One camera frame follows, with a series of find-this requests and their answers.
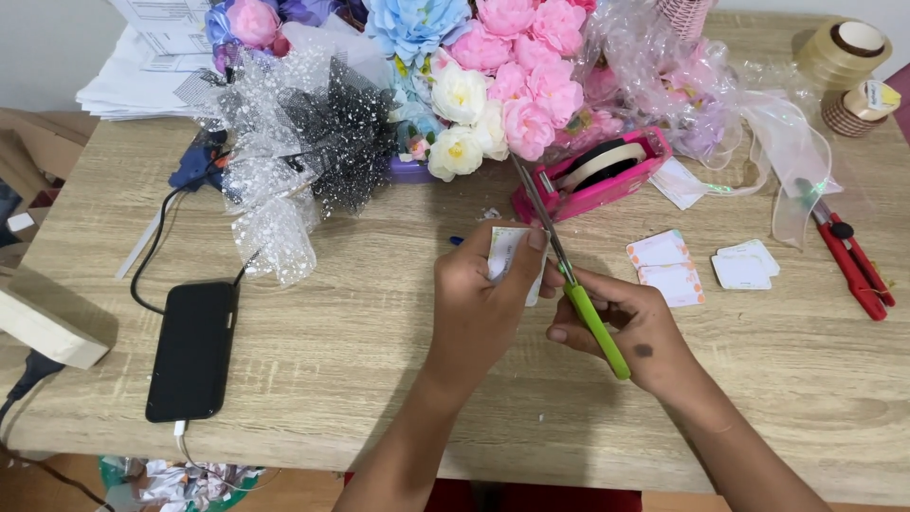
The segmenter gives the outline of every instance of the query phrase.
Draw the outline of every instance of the power cord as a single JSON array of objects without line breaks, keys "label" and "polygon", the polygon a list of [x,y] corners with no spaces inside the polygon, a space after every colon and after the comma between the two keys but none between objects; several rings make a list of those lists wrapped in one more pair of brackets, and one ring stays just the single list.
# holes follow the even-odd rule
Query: power cord
[{"label": "power cord", "polygon": [[204,467],[199,467],[195,462],[193,462],[193,459],[190,458],[189,452],[187,451],[187,443],[184,440],[184,433],[186,431],[187,431],[187,420],[180,420],[180,421],[174,422],[174,438],[177,440],[177,449],[180,450],[180,453],[183,454],[183,457],[185,457],[187,459],[187,464],[189,464],[190,466],[193,466],[194,468],[198,469],[199,471],[207,473],[209,477],[214,477],[216,480],[219,480],[222,484],[234,489],[235,491],[240,491],[240,492],[258,491],[262,487],[267,486],[268,484],[271,484],[272,481],[275,480],[275,477],[278,476],[279,473],[281,473],[281,468],[279,468],[278,472],[275,474],[275,476],[271,477],[268,480],[268,482],[266,482],[265,484],[262,484],[261,486],[255,486],[255,487],[251,487],[249,489],[237,487],[237,486],[231,484],[230,482],[228,482],[227,480],[225,480],[224,478],[222,478],[221,476],[216,475],[215,473],[212,473],[211,471],[208,471]]},{"label": "power cord", "polygon": [[[215,166],[219,160],[221,160],[222,158],[226,157],[229,154],[230,154],[230,151],[224,151],[224,152],[216,155],[213,159],[208,161],[205,172],[203,172],[201,176],[191,179],[190,181],[184,183],[180,187],[177,187],[177,188],[171,190],[171,192],[169,194],[167,194],[167,196],[165,197],[165,200],[162,201],[161,216],[158,219],[158,229],[155,233],[155,239],[152,240],[152,246],[148,249],[148,252],[146,253],[146,257],[142,259],[141,263],[139,263],[139,267],[136,268],[136,273],[133,274],[133,279],[129,283],[129,294],[133,296],[134,301],[136,301],[140,306],[146,308],[147,310],[149,310],[151,312],[156,312],[160,315],[165,314],[165,310],[163,310],[157,306],[153,306],[152,304],[149,304],[148,302],[144,301],[142,299],[142,297],[139,297],[139,292],[137,290],[137,284],[139,283],[139,276],[141,276],[142,272],[146,269],[146,265],[148,265],[148,262],[152,259],[152,255],[155,254],[155,249],[157,249],[157,247],[158,247],[158,242],[161,240],[161,233],[162,233],[162,231],[164,231],[164,228],[165,228],[165,217],[167,216],[167,214],[166,214],[167,204],[171,201],[171,199],[174,196],[176,196],[180,191],[182,191],[186,187],[189,187],[190,185],[192,185],[193,183],[196,183],[197,181],[206,179],[209,176],[220,172],[221,169],[219,169],[217,167],[213,167],[213,166]],[[249,265],[250,261],[247,261],[247,263],[243,266],[243,269],[240,270],[240,274],[238,274],[237,278],[234,280],[234,286],[237,286],[238,284],[240,284],[240,280],[243,278],[243,274],[246,272],[247,266]]]},{"label": "power cord", "polygon": [[[15,383],[13,389],[6,395],[6,403],[3,404],[3,407],[0,407],[0,426],[3,426],[3,420],[6,417],[6,413],[9,412],[10,408],[13,407],[13,404],[22,400],[28,392],[32,391],[39,382],[42,381],[48,375],[53,375],[63,370],[64,364],[54,361],[44,354],[32,349],[28,353],[28,356],[25,358],[25,372],[22,374],[22,377],[19,378],[19,382]],[[34,464],[35,466],[44,469],[50,476],[53,476],[57,480],[67,484],[68,486],[73,486],[92,501],[100,505],[101,507],[106,508],[109,512],[114,512],[114,508],[108,505],[108,503],[96,496],[91,490],[88,489],[82,482],[77,482],[71,478],[63,476],[59,471],[49,466],[46,462],[41,460],[34,460],[28,457],[23,457],[18,454],[10,451],[9,448],[4,444],[2,436],[0,436],[0,453],[9,458],[25,463],[25,464]]]}]

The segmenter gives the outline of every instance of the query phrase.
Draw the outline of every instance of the white wall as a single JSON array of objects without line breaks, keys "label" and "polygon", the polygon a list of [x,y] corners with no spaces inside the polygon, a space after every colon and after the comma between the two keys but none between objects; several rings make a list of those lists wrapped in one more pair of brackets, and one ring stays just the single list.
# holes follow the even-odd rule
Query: white wall
[{"label": "white wall", "polygon": [[895,47],[876,78],[884,80],[910,63],[910,0],[720,0],[717,8],[853,17],[884,32]]},{"label": "white wall", "polygon": [[106,0],[0,0],[0,107],[78,110],[126,26]]}]

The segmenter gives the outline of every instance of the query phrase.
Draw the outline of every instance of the person's left hand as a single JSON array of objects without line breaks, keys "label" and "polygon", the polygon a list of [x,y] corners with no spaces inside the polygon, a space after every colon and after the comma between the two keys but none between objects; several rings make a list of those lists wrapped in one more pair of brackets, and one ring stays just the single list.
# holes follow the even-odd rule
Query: person's left hand
[{"label": "person's left hand", "polygon": [[[547,246],[543,230],[525,233],[509,273],[494,285],[487,279],[494,226],[528,227],[484,221],[458,248],[436,260],[433,340],[422,373],[444,399],[458,407],[514,342],[525,299],[541,273]],[[542,297],[555,294],[552,285],[541,286]]]}]

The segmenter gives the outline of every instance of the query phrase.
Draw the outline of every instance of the purple container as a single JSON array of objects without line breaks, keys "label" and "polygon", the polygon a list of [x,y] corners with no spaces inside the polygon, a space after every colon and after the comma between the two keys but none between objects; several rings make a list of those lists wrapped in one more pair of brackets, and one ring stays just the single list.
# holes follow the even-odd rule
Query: purple container
[{"label": "purple container", "polygon": [[430,174],[430,170],[427,169],[423,162],[417,160],[402,162],[398,155],[392,157],[389,167],[391,167],[392,171],[392,183],[416,185],[418,183],[430,183],[437,179]]}]

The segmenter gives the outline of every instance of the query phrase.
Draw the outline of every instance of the green scissors handle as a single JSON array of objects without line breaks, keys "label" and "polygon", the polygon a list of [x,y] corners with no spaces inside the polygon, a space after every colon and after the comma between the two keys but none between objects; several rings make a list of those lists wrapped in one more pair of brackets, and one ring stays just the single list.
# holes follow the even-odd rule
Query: green scissors handle
[{"label": "green scissors handle", "polygon": [[610,364],[616,378],[624,381],[631,377],[632,372],[629,371],[629,365],[622,358],[620,349],[617,348],[616,342],[612,339],[610,333],[607,333],[607,328],[603,325],[597,310],[594,309],[594,304],[591,303],[588,293],[580,284],[572,285],[569,280],[566,280],[562,290],[569,296],[572,305],[575,306],[575,312],[584,320],[588,329],[591,329],[594,339],[601,346],[603,354],[607,356],[607,363]]}]

